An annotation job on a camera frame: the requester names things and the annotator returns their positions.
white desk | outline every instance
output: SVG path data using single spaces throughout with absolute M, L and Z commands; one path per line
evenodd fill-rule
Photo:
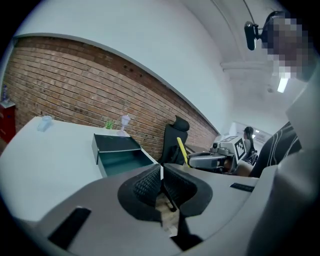
M 56 120 L 40 132 L 40 121 L 35 117 L 28 122 L 0 157 L 2 197 L 13 216 L 28 221 L 39 221 L 74 192 L 101 179 L 91 146 L 94 133 L 118 136 L 117 130 Z

ceiling light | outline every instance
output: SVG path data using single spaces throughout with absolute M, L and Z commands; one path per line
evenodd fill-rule
M 279 87 L 278 87 L 278 92 L 283 93 L 286 89 L 287 83 L 288 83 L 289 78 L 281 78 Z

open drawer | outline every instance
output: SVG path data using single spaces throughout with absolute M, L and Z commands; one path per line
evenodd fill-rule
M 92 150 L 102 177 L 153 164 L 132 137 L 94 134 Z

teal drawer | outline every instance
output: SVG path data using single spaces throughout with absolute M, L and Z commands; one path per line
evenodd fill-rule
M 98 154 L 98 166 L 103 177 L 117 175 L 153 162 L 141 151 L 120 151 Z

chair headrest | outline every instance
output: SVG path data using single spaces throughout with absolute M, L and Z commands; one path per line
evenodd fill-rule
M 180 131 L 183 131 L 183 132 L 186 132 L 189 130 L 190 125 L 186 120 L 182 119 L 181 117 L 179 117 L 177 115 L 175 116 L 175 118 L 176 118 L 176 120 L 173 124 L 174 128 L 176 128 Z

